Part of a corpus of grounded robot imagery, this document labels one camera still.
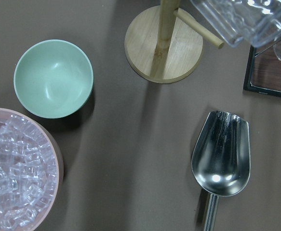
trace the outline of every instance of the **wooden stand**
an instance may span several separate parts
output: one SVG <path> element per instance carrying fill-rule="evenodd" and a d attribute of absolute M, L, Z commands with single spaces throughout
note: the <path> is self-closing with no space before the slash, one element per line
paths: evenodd
<path fill-rule="evenodd" d="M 217 41 L 218 47 L 223 45 L 179 9 L 179 3 L 180 0 L 161 0 L 160 6 L 141 12 L 126 32 L 127 60 L 134 71 L 149 81 L 172 83 L 187 77 L 201 59 L 202 36 Z"/>

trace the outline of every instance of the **green bowl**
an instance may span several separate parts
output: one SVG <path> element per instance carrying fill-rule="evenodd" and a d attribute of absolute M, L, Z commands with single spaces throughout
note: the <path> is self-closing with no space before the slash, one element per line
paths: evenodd
<path fill-rule="evenodd" d="M 63 40 L 46 40 L 29 48 L 14 73 L 20 103 L 43 118 L 61 118 L 80 109 L 90 97 L 93 70 L 86 54 Z"/>

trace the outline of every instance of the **metal ice scoop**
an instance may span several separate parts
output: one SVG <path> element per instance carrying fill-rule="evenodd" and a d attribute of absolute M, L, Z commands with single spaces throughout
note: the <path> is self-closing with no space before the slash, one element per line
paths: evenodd
<path fill-rule="evenodd" d="M 232 196 L 250 177 L 248 123 L 237 115 L 210 112 L 197 140 L 192 171 L 210 195 L 204 231 L 212 231 L 219 196 Z"/>

